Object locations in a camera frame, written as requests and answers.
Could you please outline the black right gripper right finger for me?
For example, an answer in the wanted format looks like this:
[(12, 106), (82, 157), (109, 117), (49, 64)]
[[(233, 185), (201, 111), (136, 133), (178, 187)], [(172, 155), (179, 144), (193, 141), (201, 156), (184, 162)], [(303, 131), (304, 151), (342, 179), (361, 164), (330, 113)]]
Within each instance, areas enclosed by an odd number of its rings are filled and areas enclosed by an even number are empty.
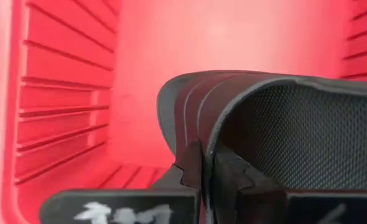
[(221, 146), (213, 208), (217, 224), (367, 224), (367, 191), (287, 189)]

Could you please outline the black slide sandal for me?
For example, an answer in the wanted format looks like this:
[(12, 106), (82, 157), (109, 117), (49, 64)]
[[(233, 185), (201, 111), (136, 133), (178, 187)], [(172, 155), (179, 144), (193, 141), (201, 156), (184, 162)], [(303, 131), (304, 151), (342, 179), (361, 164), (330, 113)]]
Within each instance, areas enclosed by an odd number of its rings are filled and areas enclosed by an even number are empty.
[(192, 141), (201, 144), (198, 224), (217, 224), (213, 165), (221, 146), (287, 189), (367, 191), (367, 82), (187, 73), (162, 86), (157, 117), (175, 160)]

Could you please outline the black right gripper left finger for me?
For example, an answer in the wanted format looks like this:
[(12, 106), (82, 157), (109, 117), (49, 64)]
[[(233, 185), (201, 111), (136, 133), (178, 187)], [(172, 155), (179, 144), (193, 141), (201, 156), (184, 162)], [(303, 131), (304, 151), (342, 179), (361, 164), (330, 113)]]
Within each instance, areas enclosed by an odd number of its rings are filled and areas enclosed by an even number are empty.
[(192, 141), (147, 190), (68, 190), (46, 200), (40, 224), (198, 224), (202, 149)]

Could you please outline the red plastic bin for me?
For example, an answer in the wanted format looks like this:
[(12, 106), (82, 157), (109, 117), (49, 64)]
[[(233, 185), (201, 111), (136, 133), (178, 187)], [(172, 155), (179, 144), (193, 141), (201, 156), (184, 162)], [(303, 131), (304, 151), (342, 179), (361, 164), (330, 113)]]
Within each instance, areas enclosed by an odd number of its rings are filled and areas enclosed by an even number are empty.
[(183, 73), (367, 82), (367, 0), (0, 0), (0, 224), (70, 189), (146, 189)]

